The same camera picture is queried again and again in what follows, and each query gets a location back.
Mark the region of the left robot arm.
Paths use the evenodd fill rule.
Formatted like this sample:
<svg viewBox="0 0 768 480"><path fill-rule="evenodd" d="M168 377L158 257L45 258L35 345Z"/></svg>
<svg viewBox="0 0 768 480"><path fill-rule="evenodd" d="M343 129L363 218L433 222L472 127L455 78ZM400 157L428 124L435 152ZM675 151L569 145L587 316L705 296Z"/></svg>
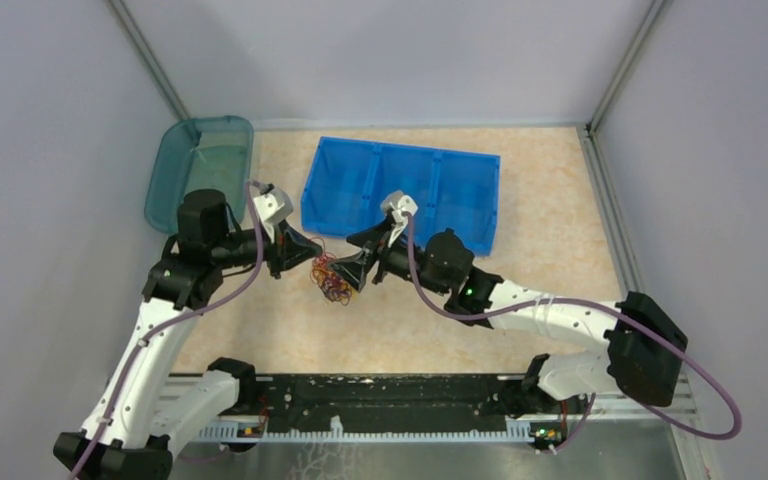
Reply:
<svg viewBox="0 0 768 480"><path fill-rule="evenodd" d="M274 278L322 249L289 225L289 196L271 184L243 188L252 222L242 228L225 195L185 195L177 230L150 269L135 326L104 393L76 432L53 453L73 479L165 479L181 450L213 419L233 411L263 417L266 400L253 365L221 357L165 408L158 403L171 368L199 320L224 305L216 297L228 271Z"/></svg>

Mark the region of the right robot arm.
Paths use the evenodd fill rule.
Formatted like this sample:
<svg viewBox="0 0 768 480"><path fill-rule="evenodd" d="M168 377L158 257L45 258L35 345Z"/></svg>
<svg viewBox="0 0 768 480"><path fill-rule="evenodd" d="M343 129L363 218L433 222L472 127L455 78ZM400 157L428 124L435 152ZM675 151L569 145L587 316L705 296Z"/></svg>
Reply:
<svg viewBox="0 0 768 480"><path fill-rule="evenodd" d="M383 222L349 236L352 256L327 262L328 270L361 291L387 276L417 282L446 296L446 317L468 326L516 330L581 347L569 355L536 356L526 373L523 398L536 412L583 394L622 393L650 407L672 404L688 339L649 295L630 291L616 302L558 297L486 272L453 230L410 244Z"/></svg>

